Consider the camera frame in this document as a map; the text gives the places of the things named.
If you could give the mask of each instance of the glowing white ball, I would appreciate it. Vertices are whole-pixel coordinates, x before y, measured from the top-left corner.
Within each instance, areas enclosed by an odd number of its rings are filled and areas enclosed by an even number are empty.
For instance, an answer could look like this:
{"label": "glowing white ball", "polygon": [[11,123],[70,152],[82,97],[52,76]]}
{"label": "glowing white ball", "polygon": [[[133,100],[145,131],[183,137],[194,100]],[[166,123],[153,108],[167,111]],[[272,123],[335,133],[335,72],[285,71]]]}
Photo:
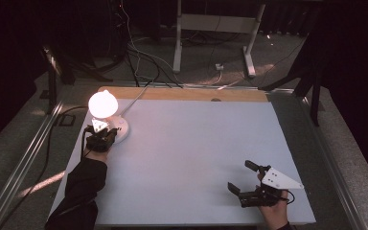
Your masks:
{"label": "glowing white ball", "polygon": [[88,107],[94,117],[102,119],[112,116],[118,110],[118,102],[112,94],[105,90],[92,95]]}

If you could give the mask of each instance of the gray floor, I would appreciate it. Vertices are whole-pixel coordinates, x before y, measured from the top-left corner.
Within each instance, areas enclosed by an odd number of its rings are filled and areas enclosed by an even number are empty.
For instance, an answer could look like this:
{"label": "gray floor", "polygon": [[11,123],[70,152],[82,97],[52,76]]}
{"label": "gray floor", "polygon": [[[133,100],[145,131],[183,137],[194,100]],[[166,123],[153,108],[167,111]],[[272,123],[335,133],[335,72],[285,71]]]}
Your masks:
{"label": "gray floor", "polygon": [[[228,36],[227,34],[217,34],[217,37],[225,39]],[[133,39],[137,39],[134,42],[137,49],[162,58],[169,65],[173,65],[173,38],[162,38],[158,42],[140,37]],[[247,42],[248,36],[243,34],[237,39],[219,46],[184,47],[181,73],[176,76],[173,76],[163,61],[158,60],[157,62],[166,70],[171,79],[187,87],[221,87],[225,85],[257,87],[276,81],[287,74],[304,39],[290,35],[275,34],[270,37],[258,35],[252,51],[257,72],[257,77],[254,80],[244,76],[241,47]],[[104,60],[97,60],[97,62],[103,64]],[[223,63],[224,70],[221,79],[213,69],[215,63]],[[145,78],[154,78],[157,71],[151,64],[142,59],[137,73]],[[133,76],[125,63],[105,76],[114,79],[114,82],[108,85],[132,85],[133,82]],[[160,77],[159,80],[170,83],[166,77]],[[283,85],[282,88],[292,89],[296,82],[298,80]],[[44,119],[47,118],[45,115],[47,101],[38,97],[43,89],[47,89],[47,75],[37,79],[36,85],[38,90],[35,95],[29,99],[0,134],[0,191],[2,191],[14,167],[27,151]],[[59,83],[59,97],[63,103],[62,111],[77,105],[87,105],[89,97],[102,85],[104,84],[85,76],[85,74],[79,74],[75,85],[61,85]],[[296,99],[292,96],[291,90],[277,90],[267,94],[276,110],[317,219],[316,223],[297,226],[297,229],[353,229],[346,214],[346,208],[340,201],[337,186],[333,181],[334,177],[328,171],[327,161],[324,160],[322,149],[318,146],[316,131],[323,134],[328,144],[327,148],[332,152],[336,165],[344,177],[343,182],[346,183],[344,184],[346,190],[349,195],[352,195],[361,220],[368,227],[368,167],[363,163],[364,159],[355,140],[349,129],[346,128],[329,93],[326,89],[322,90],[321,111],[319,112],[321,127],[319,129],[310,126],[305,114],[305,107],[301,105],[302,99]],[[76,115],[76,123],[73,126],[57,126],[53,129],[50,160],[43,180],[58,176],[64,171],[78,138],[85,113],[86,110],[83,109],[75,110],[73,114]],[[22,197],[22,191],[35,184],[35,179],[44,165],[47,139],[24,177],[9,210]],[[13,213],[3,229],[42,229],[58,185],[59,181],[55,181],[32,193]],[[220,229],[245,228],[222,226]]]}

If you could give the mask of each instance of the white tabletop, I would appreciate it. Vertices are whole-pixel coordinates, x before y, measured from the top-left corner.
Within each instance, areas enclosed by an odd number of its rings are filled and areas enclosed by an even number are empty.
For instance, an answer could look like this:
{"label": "white tabletop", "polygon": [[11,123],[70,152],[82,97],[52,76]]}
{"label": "white tabletop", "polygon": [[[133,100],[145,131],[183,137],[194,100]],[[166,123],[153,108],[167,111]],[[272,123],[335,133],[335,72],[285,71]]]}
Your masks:
{"label": "white tabletop", "polygon": [[[122,111],[131,100],[118,100]],[[242,208],[227,189],[260,184],[245,160],[301,182],[271,103],[139,100],[125,114],[128,137],[108,155],[97,225],[258,225],[258,208]],[[91,124],[88,112],[82,129]],[[66,172],[80,161],[81,135]],[[64,176],[52,211],[63,199]],[[315,222],[304,190],[291,190],[293,224]]]}

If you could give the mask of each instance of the desk leg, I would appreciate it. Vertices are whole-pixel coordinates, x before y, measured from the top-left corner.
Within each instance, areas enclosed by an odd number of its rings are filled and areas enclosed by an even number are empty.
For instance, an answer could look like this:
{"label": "desk leg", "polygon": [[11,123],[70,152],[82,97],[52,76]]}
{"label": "desk leg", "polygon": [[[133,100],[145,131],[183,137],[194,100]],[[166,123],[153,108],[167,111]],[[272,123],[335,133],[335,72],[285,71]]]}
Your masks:
{"label": "desk leg", "polygon": [[177,0],[177,36],[175,38],[174,62],[172,64],[172,71],[175,74],[180,73],[181,51],[181,0]]}
{"label": "desk leg", "polygon": [[262,15],[264,11],[265,11],[265,4],[261,4],[255,18],[255,23],[253,25],[249,44],[247,45],[247,47],[246,46],[243,47],[244,62],[247,67],[247,77],[249,78],[256,77],[255,66],[253,65],[252,56],[250,55],[250,53],[252,51],[253,43],[255,42],[256,39],[256,34],[258,33],[259,30],[259,26],[262,21]]}

